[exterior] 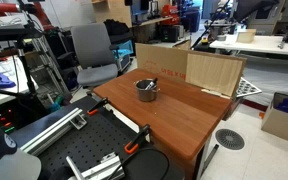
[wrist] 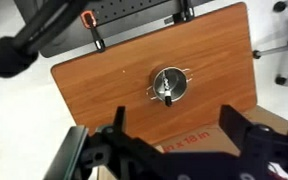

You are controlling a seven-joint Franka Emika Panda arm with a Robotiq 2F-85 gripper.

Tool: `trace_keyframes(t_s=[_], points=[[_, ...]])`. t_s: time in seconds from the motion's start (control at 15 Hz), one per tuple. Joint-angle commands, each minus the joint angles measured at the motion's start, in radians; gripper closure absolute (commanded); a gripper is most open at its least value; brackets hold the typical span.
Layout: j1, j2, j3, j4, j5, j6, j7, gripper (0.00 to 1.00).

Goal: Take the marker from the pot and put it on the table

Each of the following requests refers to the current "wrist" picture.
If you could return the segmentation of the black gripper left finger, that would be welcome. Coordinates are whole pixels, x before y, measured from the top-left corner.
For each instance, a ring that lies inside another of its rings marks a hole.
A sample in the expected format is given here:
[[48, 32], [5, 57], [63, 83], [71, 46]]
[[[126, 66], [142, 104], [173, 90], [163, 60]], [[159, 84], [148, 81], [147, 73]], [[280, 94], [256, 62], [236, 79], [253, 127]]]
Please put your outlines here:
[[103, 157], [112, 157], [125, 154], [127, 157], [136, 157], [141, 153], [141, 140], [131, 138], [125, 132], [126, 107], [116, 109], [113, 122], [97, 128], [99, 136], [98, 153]]

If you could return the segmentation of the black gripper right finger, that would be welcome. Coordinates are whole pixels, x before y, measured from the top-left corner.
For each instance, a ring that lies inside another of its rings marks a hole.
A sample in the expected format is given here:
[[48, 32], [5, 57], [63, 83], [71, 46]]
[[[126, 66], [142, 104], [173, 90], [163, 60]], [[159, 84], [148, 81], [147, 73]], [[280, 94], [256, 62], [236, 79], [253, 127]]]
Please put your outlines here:
[[268, 127], [252, 123], [230, 105], [220, 110], [219, 126], [242, 157], [268, 156]]

